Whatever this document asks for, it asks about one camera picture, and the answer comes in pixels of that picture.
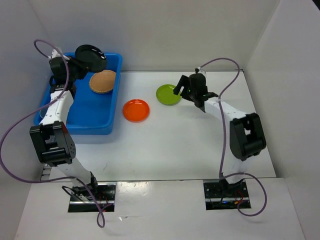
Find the black plastic plate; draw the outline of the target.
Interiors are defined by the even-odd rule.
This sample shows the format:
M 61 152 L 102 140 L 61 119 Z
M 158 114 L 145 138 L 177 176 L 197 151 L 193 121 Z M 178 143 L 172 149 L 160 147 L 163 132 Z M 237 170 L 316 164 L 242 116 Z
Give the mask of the black plastic plate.
M 108 62 L 105 54 L 99 48 L 89 44 L 80 45 L 75 50 L 75 59 L 83 63 L 93 73 L 105 70 Z

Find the green plastic plate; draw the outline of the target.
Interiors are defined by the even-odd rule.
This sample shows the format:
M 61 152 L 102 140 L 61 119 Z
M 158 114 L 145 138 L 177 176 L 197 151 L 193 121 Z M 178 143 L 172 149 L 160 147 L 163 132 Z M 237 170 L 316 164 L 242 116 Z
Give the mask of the green plastic plate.
M 156 90 L 156 98 L 157 100 L 166 106 L 173 106 L 180 102 L 182 97 L 180 93 L 178 95 L 174 94 L 174 88 L 176 86 L 173 84 L 163 84 Z

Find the tan woven wicker tray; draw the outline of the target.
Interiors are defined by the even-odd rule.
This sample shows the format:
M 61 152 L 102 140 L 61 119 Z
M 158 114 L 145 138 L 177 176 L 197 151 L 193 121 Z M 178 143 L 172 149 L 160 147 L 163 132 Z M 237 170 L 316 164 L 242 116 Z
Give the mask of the tan woven wicker tray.
M 97 94 L 106 94 L 114 89 L 116 73 L 112 70 L 103 70 L 95 73 L 89 80 L 90 89 Z

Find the blue plastic cup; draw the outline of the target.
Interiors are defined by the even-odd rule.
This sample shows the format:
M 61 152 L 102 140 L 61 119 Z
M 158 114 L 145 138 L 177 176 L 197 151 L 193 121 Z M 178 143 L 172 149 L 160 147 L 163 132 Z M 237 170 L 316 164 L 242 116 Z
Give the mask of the blue plastic cup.
M 47 108 L 43 108 L 43 109 L 41 109 L 41 110 L 39 111 L 39 116 L 40 116 L 41 119 L 43 119 L 43 118 L 46 116 L 47 111 L 48 111 Z

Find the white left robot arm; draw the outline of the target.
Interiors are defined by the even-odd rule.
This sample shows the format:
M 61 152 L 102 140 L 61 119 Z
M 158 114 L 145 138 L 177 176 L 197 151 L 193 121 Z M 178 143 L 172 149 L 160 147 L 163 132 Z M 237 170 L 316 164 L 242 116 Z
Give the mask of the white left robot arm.
M 76 157 L 76 145 L 67 127 L 67 118 L 76 95 L 76 80 L 88 72 L 99 73 L 106 68 L 104 55 L 85 54 L 53 57 L 49 60 L 52 76 L 49 79 L 50 105 L 39 125 L 29 134 L 39 161 L 59 169 L 73 183 L 71 191 L 81 200 L 94 200 L 100 188 L 93 173 L 85 169 Z

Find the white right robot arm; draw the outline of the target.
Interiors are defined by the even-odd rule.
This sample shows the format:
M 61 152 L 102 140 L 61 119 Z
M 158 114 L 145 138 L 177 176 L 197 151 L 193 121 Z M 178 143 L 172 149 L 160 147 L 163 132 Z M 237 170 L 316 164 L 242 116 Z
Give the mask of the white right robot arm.
M 193 102 L 204 113 L 222 122 L 223 145 L 219 167 L 219 191 L 229 197 L 243 181 L 252 159 L 267 146 L 261 119 L 255 112 L 245 113 L 209 92 L 204 71 L 182 75 L 174 95 Z

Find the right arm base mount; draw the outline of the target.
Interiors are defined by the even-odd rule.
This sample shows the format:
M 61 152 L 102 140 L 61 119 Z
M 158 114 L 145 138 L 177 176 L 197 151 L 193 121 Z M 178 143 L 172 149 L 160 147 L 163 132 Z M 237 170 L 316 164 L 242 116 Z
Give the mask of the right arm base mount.
M 204 180 L 203 190 L 206 210 L 250 209 L 251 203 L 246 182 L 229 184 L 226 180 Z

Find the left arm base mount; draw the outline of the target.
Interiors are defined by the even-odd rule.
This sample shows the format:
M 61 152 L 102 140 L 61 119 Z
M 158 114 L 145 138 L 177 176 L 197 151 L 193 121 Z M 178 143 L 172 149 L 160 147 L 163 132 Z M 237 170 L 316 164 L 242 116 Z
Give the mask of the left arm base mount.
M 116 198 L 116 182 L 98 182 L 97 192 L 93 192 L 103 212 L 114 212 Z M 93 213 L 98 212 L 97 206 L 86 192 L 85 195 L 76 194 L 74 188 L 61 187 L 69 196 L 69 213 Z

